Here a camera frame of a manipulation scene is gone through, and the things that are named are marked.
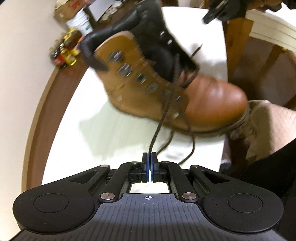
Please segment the black jacket sleeve forearm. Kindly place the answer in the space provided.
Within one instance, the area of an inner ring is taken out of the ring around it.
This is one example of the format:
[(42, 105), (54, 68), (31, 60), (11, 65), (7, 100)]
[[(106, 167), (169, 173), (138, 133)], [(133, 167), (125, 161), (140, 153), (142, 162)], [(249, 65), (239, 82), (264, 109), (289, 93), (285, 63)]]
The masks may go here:
[(295, 240), (295, 140), (266, 158), (248, 164), (243, 140), (229, 141), (231, 166), (220, 172), (265, 188), (281, 198), (283, 217), (278, 232), (287, 240)]

